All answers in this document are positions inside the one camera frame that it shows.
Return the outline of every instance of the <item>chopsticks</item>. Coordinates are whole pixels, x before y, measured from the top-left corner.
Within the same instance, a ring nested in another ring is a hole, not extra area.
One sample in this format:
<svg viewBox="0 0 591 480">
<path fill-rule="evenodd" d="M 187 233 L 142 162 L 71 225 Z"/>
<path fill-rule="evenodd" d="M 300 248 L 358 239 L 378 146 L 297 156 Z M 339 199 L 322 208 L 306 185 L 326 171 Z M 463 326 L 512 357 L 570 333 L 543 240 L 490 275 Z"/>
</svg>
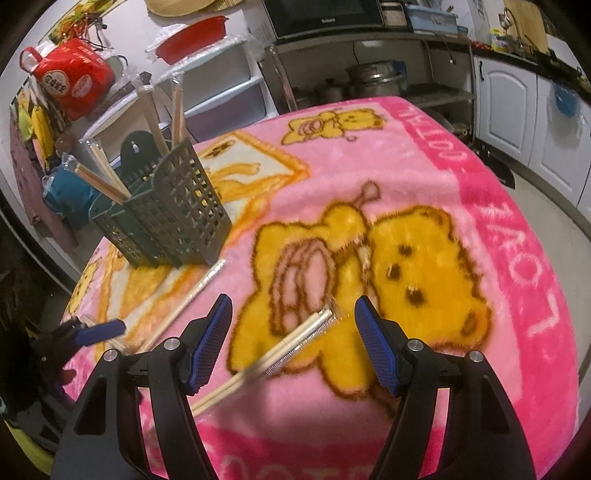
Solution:
<svg viewBox="0 0 591 480">
<path fill-rule="evenodd" d="M 154 345 L 157 344 L 162 334 L 166 331 L 166 329 L 173 323 L 176 318 L 183 312 L 187 306 L 195 299 L 195 297 L 205 288 L 207 285 L 216 277 L 218 273 L 224 268 L 226 265 L 226 260 L 221 258 L 217 261 L 217 263 L 210 268 L 207 273 L 203 276 L 203 278 L 197 282 L 197 284 L 189 291 L 187 296 L 183 299 L 183 301 L 177 305 L 177 307 L 168 314 L 168 316 L 158 325 L 158 328 L 150 338 L 148 338 L 144 343 L 142 343 L 141 347 L 138 349 L 137 353 L 143 353 L 150 351 Z"/>
<path fill-rule="evenodd" d="M 129 190 L 125 186 L 125 184 L 121 181 L 119 176 L 115 173 L 115 170 L 109 164 L 109 160 L 107 159 L 103 149 L 100 147 L 98 142 L 91 138 L 86 138 L 81 140 L 81 143 L 86 147 L 88 153 L 92 157 L 92 160 L 95 162 L 95 165 L 102 171 L 103 174 L 110 180 L 110 182 L 116 186 L 122 192 L 126 192 L 131 196 Z"/>
<path fill-rule="evenodd" d="M 105 179 L 99 177 L 96 173 L 89 170 L 80 162 L 78 162 L 76 160 L 76 157 L 74 157 L 73 155 L 68 155 L 67 158 L 62 160 L 61 163 L 62 165 L 64 165 L 64 168 L 66 170 L 74 172 L 86 183 L 92 185 L 99 192 L 101 192 L 103 195 L 107 196 L 116 203 L 122 204 L 129 197 L 131 197 L 129 190 L 125 189 L 123 191 L 119 187 L 116 187 L 115 185 L 109 183 Z"/>
<path fill-rule="evenodd" d="M 295 328 L 259 360 L 194 403 L 191 406 L 193 417 L 203 414 L 257 378 L 266 377 L 277 372 L 305 344 L 313 340 L 319 333 L 324 332 L 338 318 L 339 314 L 334 303 L 320 312 L 313 313 L 304 323 Z"/>
<path fill-rule="evenodd" d="M 154 104 L 154 99 L 150 96 L 146 87 L 141 82 L 139 75 L 134 78 L 131 83 L 133 84 L 135 91 L 138 94 L 138 101 L 142 107 L 142 111 L 144 112 L 144 117 L 148 122 L 148 127 L 154 136 L 154 141 L 156 142 L 156 146 L 158 147 L 158 151 L 160 155 L 164 158 L 168 155 L 168 145 L 166 144 L 166 140 L 164 139 L 164 135 L 160 131 L 160 127 L 158 126 L 158 111 L 156 110 L 156 105 Z"/>
<path fill-rule="evenodd" d="M 183 72 L 174 72 L 171 82 L 173 84 L 173 148 L 183 141 L 185 132 L 183 109 Z"/>
</svg>

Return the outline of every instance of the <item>yellow bear print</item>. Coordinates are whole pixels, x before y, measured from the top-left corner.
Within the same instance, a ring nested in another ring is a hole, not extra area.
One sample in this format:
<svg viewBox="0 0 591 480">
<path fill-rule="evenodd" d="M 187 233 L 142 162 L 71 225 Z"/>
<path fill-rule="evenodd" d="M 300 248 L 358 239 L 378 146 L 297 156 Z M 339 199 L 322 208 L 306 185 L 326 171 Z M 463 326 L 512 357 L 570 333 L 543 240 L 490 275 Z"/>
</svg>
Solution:
<svg viewBox="0 0 591 480">
<path fill-rule="evenodd" d="M 347 132 L 358 130 L 382 129 L 386 120 L 371 108 L 356 110 L 322 112 L 316 116 L 290 120 L 290 131 L 281 140 L 282 145 L 314 140 L 315 138 L 341 138 L 348 141 L 357 139 Z"/>
<path fill-rule="evenodd" d="M 251 365 L 334 298 L 341 318 L 292 358 L 282 374 L 318 368 L 339 397 L 387 404 L 355 325 L 366 294 L 382 317 L 434 348 L 468 351 L 491 328 L 479 277 L 445 211 L 417 206 L 368 222 L 362 206 L 379 200 L 367 182 L 352 202 L 328 205 L 316 223 L 273 222 L 259 228 L 252 268 L 255 291 L 238 314 L 227 366 Z"/>
</svg>

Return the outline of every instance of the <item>red container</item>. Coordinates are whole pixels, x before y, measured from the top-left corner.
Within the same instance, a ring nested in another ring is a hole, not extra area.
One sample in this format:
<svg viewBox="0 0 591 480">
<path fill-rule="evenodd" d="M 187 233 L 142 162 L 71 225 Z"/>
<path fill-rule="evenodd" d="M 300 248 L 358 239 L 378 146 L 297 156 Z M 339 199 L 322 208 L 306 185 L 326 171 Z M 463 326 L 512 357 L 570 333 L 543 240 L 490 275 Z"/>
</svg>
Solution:
<svg viewBox="0 0 591 480">
<path fill-rule="evenodd" d="M 187 55 L 225 37 L 227 20 L 227 17 L 218 15 L 189 25 L 156 48 L 156 55 L 173 65 Z"/>
</svg>

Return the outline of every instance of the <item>metal screw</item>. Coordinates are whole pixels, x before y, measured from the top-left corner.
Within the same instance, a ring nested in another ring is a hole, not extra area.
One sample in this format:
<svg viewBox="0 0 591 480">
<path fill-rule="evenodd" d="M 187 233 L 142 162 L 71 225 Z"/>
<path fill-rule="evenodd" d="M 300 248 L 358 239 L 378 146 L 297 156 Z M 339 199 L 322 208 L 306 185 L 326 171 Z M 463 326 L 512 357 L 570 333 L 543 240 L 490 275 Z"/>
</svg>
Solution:
<svg viewBox="0 0 591 480">
<path fill-rule="evenodd" d="M 470 352 L 470 360 L 476 362 L 477 364 L 484 360 L 484 355 L 482 355 L 478 350 L 473 350 Z"/>
<path fill-rule="evenodd" d="M 175 350 L 181 344 L 181 341 L 178 338 L 169 338 L 164 342 L 164 348 L 166 350 Z"/>
<path fill-rule="evenodd" d="M 421 350 L 423 350 L 424 345 L 421 340 L 413 338 L 412 340 L 408 341 L 407 347 L 409 348 L 409 350 L 412 350 L 413 352 L 420 352 Z"/>
<path fill-rule="evenodd" d="M 107 362 L 112 362 L 113 360 L 115 360 L 117 358 L 117 355 L 119 355 L 117 353 L 117 350 L 107 350 L 104 354 L 103 354 L 103 358 L 105 359 L 105 361 Z"/>
</svg>

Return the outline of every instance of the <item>white cabinet door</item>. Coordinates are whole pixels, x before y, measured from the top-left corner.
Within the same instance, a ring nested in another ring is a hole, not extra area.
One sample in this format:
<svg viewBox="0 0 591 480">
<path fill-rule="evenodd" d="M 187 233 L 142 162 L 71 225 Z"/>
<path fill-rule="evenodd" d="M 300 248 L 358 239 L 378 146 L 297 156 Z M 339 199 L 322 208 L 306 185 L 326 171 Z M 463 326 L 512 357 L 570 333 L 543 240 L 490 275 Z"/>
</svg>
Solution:
<svg viewBox="0 0 591 480">
<path fill-rule="evenodd" d="M 556 107 L 552 82 L 538 77 L 538 111 L 529 167 L 577 205 L 591 165 L 589 107 L 573 118 Z"/>
<path fill-rule="evenodd" d="M 534 142 L 535 73 L 480 57 L 475 62 L 476 137 L 527 165 Z"/>
</svg>

